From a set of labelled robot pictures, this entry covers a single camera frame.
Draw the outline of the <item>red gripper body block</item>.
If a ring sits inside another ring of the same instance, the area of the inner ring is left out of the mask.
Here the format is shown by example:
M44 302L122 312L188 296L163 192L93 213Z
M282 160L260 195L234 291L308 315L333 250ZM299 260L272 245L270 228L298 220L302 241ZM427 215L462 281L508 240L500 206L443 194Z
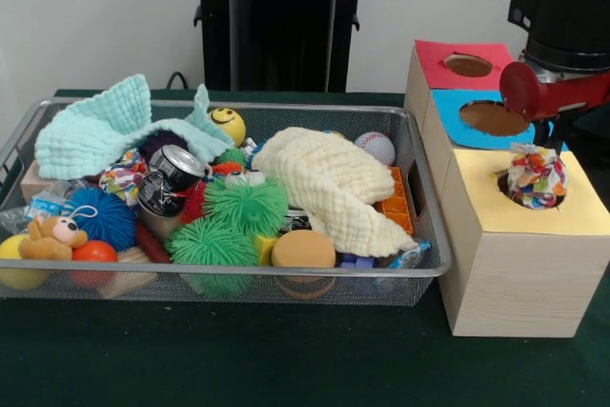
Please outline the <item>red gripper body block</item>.
M502 71L499 90L509 111L529 122L551 120L565 113L589 112L608 103L609 72L558 72L517 61Z

